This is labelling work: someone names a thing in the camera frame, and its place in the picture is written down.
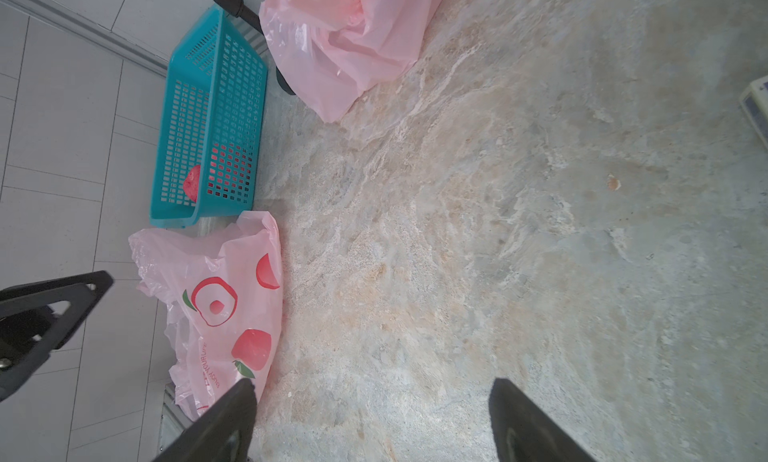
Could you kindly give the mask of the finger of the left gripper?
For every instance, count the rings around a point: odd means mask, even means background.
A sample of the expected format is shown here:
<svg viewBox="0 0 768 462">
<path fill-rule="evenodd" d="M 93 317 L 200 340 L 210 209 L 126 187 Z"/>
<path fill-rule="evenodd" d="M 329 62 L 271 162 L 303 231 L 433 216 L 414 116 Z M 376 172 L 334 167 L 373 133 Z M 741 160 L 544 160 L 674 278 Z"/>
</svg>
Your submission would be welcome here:
<svg viewBox="0 0 768 462">
<path fill-rule="evenodd" d="M 78 331 L 114 284 L 104 271 L 1 291 L 1 399 L 17 392 Z"/>
</svg>

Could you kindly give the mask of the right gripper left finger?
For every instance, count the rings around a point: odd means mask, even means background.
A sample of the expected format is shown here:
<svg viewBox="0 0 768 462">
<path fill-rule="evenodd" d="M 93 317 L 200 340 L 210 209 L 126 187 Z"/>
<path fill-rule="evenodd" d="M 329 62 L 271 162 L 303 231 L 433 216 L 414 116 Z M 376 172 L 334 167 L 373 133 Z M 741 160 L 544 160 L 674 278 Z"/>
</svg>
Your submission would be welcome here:
<svg viewBox="0 0 768 462">
<path fill-rule="evenodd" d="M 241 379 L 155 461 L 250 461 L 256 415 L 254 385 L 250 379 Z"/>
</svg>

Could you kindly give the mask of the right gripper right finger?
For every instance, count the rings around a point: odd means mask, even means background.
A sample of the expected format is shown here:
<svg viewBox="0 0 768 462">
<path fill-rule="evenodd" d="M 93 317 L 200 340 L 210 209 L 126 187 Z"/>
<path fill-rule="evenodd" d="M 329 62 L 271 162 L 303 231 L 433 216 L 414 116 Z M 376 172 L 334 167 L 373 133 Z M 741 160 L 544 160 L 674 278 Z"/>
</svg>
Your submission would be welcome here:
<svg viewBox="0 0 768 462">
<path fill-rule="evenodd" d="M 499 461 L 595 462 L 509 379 L 494 380 L 488 409 Z"/>
</svg>

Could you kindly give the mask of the pink plastic bag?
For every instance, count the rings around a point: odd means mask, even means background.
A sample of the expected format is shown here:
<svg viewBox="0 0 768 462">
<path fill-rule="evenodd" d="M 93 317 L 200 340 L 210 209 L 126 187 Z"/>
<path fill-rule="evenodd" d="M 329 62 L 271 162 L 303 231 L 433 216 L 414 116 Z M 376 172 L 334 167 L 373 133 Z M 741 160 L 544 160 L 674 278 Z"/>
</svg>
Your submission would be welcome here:
<svg viewBox="0 0 768 462">
<path fill-rule="evenodd" d="M 167 307 L 175 402 L 191 420 L 238 381 L 261 396 L 281 335 L 280 234 L 267 211 L 244 211 L 206 236 L 142 229 L 130 236 L 139 289 Z"/>
<path fill-rule="evenodd" d="M 264 0 L 258 16 L 278 70 L 323 121 L 416 64 L 442 0 Z"/>
</svg>

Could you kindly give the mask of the red apple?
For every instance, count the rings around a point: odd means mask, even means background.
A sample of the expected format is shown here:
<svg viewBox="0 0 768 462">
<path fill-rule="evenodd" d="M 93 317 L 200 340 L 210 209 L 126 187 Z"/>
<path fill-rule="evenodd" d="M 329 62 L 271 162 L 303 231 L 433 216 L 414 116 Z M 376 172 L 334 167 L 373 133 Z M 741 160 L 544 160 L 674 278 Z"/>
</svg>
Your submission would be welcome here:
<svg viewBox="0 0 768 462">
<path fill-rule="evenodd" d="M 185 196 L 192 202 L 198 200 L 200 172 L 201 166 L 199 164 L 193 166 L 182 184 Z"/>
</svg>

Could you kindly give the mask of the pink plastic bag back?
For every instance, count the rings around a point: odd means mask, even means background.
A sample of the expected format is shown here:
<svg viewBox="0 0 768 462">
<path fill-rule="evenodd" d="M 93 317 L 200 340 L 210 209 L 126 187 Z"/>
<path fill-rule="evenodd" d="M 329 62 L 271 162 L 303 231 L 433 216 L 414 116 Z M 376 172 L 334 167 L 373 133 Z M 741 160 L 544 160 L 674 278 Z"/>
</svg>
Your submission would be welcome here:
<svg viewBox="0 0 768 462">
<path fill-rule="evenodd" d="M 416 64 L 442 0 L 264 0 L 258 16 L 278 70 L 323 121 Z"/>
</svg>

